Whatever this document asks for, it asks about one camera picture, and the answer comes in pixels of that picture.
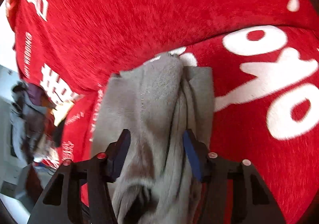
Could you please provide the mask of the grey knit sweater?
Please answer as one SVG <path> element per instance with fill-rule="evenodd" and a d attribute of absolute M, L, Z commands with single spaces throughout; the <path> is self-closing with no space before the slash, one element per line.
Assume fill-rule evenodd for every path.
<path fill-rule="evenodd" d="M 202 185 L 192 176 L 183 132 L 208 144 L 214 112 L 211 68 L 185 66 L 175 55 L 110 77 L 96 121 L 91 154 L 124 129 L 131 143 L 110 186 L 118 223 L 192 223 Z"/>

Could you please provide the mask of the pile of dark clothes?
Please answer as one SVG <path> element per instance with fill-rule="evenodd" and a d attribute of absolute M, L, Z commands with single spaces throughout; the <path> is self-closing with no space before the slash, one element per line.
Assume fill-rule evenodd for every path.
<path fill-rule="evenodd" d="M 41 87 L 23 81 L 17 82 L 11 95 L 11 147 L 21 162 L 30 164 L 56 105 Z"/>

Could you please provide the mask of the black garment at bedside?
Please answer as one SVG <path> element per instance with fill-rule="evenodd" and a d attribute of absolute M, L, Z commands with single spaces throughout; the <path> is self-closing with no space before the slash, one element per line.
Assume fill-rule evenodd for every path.
<path fill-rule="evenodd" d="M 62 135 L 66 119 L 64 118 L 52 132 L 51 139 L 53 146 L 58 148 L 62 144 Z"/>

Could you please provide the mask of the cream yellow cloth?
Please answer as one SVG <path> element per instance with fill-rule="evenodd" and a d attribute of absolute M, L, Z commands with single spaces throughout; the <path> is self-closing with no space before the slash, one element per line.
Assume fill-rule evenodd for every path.
<path fill-rule="evenodd" d="M 65 101 L 64 103 L 57 104 L 52 110 L 52 115 L 54 116 L 54 125 L 57 127 L 62 120 L 66 118 L 69 111 L 74 106 L 72 101 Z"/>

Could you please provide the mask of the red wedding bed cover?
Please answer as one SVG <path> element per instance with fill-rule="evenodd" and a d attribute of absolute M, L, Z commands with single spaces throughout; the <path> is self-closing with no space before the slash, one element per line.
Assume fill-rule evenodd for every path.
<path fill-rule="evenodd" d="M 88 157 L 102 87 L 110 75 L 164 51 L 212 68 L 211 148 L 247 156 L 287 223 L 301 221 L 318 191 L 318 19 L 197 27 L 49 26 L 34 41 L 35 76 L 56 104 L 75 103 L 58 160 Z"/>

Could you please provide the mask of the red wedding quilt roll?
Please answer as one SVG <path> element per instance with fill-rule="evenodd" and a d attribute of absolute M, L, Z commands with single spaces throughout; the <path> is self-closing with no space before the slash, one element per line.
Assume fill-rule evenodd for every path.
<path fill-rule="evenodd" d="M 309 0 L 10 0 L 18 72 L 85 94 L 156 53 L 253 25 L 318 30 Z"/>

